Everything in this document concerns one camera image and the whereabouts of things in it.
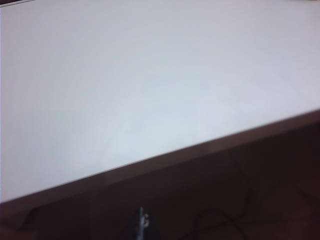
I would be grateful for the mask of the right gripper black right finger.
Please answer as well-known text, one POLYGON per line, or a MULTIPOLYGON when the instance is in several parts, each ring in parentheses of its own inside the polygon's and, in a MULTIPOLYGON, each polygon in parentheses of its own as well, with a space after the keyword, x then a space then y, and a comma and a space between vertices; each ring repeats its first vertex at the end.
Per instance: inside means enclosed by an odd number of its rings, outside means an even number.
POLYGON ((143 232, 143 240, 159 240, 160 232, 156 220, 152 215, 144 213, 142 215, 141 227, 143 232))

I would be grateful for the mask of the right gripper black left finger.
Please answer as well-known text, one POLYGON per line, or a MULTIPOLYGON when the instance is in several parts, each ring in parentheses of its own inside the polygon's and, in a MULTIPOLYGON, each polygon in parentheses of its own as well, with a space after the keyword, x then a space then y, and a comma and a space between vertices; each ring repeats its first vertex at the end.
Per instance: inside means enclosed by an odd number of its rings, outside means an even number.
POLYGON ((143 208, 139 207, 129 220, 125 229, 125 240, 143 239, 143 208))

